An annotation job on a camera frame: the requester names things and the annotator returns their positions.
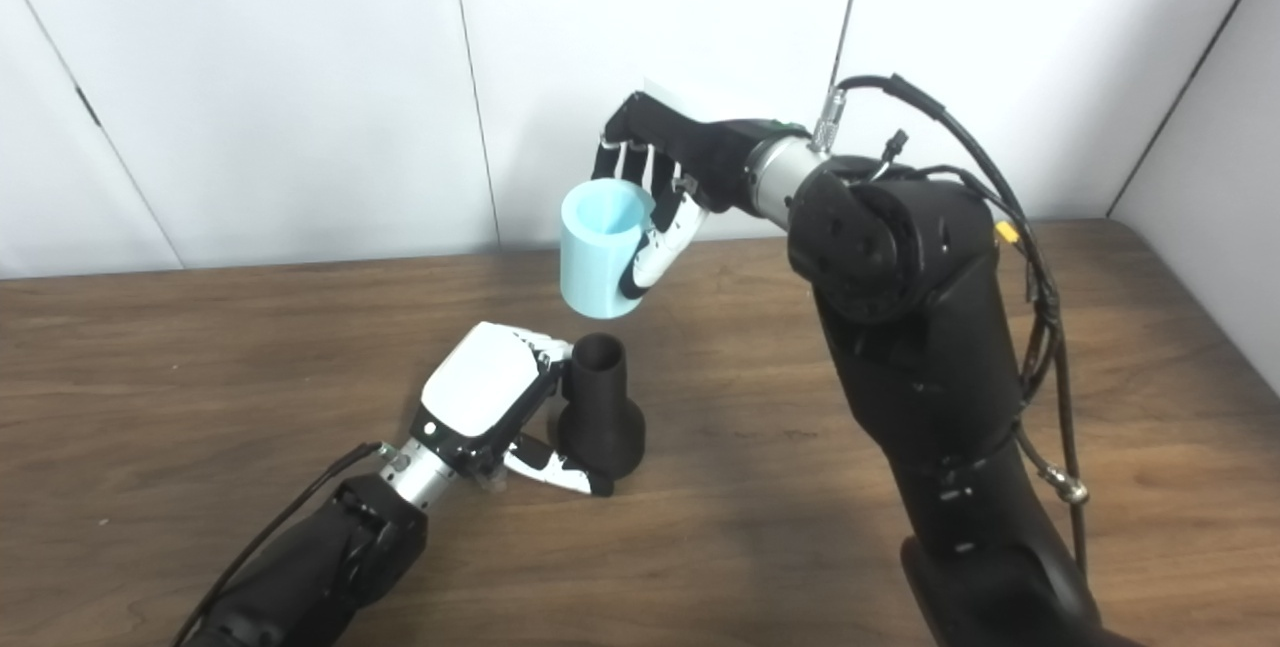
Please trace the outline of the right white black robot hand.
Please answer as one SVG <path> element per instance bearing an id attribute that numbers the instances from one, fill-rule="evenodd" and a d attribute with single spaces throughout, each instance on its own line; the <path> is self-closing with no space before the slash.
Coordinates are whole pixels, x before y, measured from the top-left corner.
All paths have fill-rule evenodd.
<path id="1" fill-rule="evenodd" d="M 630 94 L 600 132 L 591 179 L 620 177 L 639 186 L 653 156 L 652 224 L 622 270 L 618 290 L 639 300 L 691 243 L 710 214 L 737 209 L 762 219 L 756 187 L 780 143 L 805 143 L 803 126 L 763 118 L 696 120 L 646 91 Z"/>

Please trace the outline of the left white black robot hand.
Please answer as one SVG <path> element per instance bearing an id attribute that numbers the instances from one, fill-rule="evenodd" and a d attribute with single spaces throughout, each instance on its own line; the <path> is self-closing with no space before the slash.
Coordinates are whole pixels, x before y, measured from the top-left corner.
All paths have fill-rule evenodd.
<path id="1" fill-rule="evenodd" d="M 494 487 L 511 473 L 611 497 L 611 478 L 524 432 L 561 391 L 572 348 L 548 334 L 479 322 L 425 381 L 410 439 L 383 479 L 425 512 L 458 479 Z"/>

